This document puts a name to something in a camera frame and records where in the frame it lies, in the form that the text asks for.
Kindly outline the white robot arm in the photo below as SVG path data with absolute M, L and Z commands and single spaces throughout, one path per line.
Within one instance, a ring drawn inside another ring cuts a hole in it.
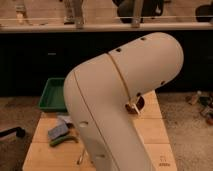
M 173 80 L 183 61 L 180 43 L 157 32 L 69 72 L 65 105 L 96 171 L 155 171 L 125 105 Z

